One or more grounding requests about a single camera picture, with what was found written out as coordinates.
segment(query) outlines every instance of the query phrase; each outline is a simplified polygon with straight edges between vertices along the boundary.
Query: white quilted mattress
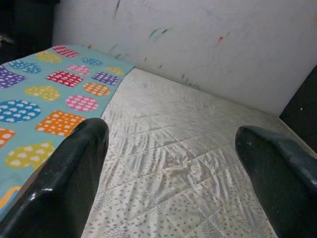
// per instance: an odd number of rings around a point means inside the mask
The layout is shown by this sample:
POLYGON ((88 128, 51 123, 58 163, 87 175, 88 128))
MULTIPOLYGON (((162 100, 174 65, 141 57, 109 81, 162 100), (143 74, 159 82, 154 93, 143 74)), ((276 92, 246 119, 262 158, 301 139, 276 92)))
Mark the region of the white quilted mattress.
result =
POLYGON ((234 149, 277 117, 134 69, 103 114, 109 150, 83 238, 276 237, 234 149))

